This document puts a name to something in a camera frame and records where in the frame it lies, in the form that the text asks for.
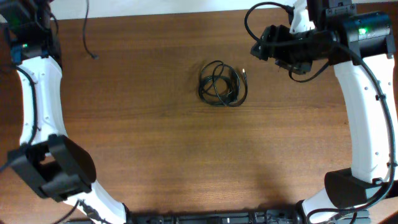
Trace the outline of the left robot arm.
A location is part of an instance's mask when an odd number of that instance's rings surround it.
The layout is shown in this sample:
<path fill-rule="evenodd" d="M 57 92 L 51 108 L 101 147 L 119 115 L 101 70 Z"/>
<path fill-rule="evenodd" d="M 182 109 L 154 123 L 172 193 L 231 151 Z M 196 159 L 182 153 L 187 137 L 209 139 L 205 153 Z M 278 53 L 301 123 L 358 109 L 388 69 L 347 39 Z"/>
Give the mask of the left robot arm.
<path fill-rule="evenodd" d="M 40 198 L 70 205 L 93 223 L 131 223 L 129 210 L 100 185 L 91 156 L 67 134 L 58 24 L 48 1 L 2 1 L 11 67 L 21 81 L 23 125 L 7 165 Z"/>

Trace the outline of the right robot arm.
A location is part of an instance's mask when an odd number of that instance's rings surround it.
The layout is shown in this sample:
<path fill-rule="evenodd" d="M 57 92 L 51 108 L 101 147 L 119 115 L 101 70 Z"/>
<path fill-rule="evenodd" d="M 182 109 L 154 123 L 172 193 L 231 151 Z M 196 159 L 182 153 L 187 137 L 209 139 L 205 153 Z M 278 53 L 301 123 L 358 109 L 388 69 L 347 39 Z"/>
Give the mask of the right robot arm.
<path fill-rule="evenodd" d="M 346 169 L 325 174 L 324 188 L 291 212 L 268 212 L 276 223 L 369 223 L 370 207 L 397 196 L 397 111 L 392 21 L 360 14 L 352 1 L 296 1 L 284 6 L 288 26 L 269 26 L 251 54 L 273 58 L 302 83 L 317 60 L 333 67 L 345 99 L 352 143 Z"/>

